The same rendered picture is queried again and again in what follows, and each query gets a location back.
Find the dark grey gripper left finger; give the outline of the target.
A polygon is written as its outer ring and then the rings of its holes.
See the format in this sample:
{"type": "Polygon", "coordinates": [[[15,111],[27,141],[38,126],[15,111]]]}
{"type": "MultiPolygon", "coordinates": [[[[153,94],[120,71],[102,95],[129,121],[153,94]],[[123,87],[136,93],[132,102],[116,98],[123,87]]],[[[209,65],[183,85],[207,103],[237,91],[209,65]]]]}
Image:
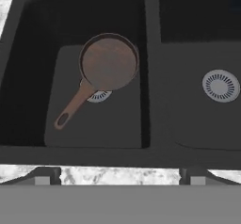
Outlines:
{"type": "Polygon", "coordinates": [[[61,185],[61,168],[37,167],[22,177],[1,183],[1,185],[61,185]]]}

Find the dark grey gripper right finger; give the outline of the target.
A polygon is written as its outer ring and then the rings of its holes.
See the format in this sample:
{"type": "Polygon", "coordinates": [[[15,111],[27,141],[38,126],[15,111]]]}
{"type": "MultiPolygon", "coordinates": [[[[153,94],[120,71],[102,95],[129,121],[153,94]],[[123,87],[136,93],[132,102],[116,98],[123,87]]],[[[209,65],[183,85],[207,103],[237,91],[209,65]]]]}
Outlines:
{"type": "Polygon", "coordinates": [[[180,168],[179,185],[240,185],[240,183],[218,177],[206,168],[180,168]]]}

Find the dark grey double sink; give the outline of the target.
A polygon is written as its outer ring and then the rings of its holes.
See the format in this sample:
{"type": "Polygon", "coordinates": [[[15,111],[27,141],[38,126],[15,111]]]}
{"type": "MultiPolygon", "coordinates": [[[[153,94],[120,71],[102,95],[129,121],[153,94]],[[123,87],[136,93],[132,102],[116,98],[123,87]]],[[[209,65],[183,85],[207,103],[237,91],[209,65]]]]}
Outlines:
{"type": "Polygon", "coordinates": [[[241,169],[241,91],[210,99],[202,78],[241,85],[241,0],[12,0],[0,39],[0,163],[241,169]],[[79,88],[79,55],[102,33],[139,52],[136,77],[54,123],[79,88]]]}

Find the silver round sink drain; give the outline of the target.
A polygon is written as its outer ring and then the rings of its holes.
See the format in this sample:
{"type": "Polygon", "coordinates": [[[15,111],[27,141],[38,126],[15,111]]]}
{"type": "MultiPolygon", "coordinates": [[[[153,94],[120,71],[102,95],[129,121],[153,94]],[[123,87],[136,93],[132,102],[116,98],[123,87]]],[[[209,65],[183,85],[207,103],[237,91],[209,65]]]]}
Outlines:
{"type": "Polygon", "coordinates": [[[107,100],[112,94],[111,90],[99,90],[87,98],[87,102],[97,104],[107,100]]]}
{"type": "Polygon", "coordinates": [[[205,74],[202,88],[210,99],[223,104],[235,101],[241,91],[237,77],[225,70],[212,70],[205,74]]]}

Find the brown frying pan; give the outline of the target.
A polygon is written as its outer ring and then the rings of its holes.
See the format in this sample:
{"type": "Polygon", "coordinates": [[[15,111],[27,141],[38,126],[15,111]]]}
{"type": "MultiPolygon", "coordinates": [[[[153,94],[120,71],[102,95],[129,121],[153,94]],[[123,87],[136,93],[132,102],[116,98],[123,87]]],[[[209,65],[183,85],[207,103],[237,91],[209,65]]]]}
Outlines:
{"type": "Polygon", "coordinates": [[[96,92],[127,86],[135,78],[138,66],[138,49],[124,36],[102,33],[89,39],[79,55],[82,75],[79,89],[56,119],[55,128],[63,129],[79,107],[96,92]]]}

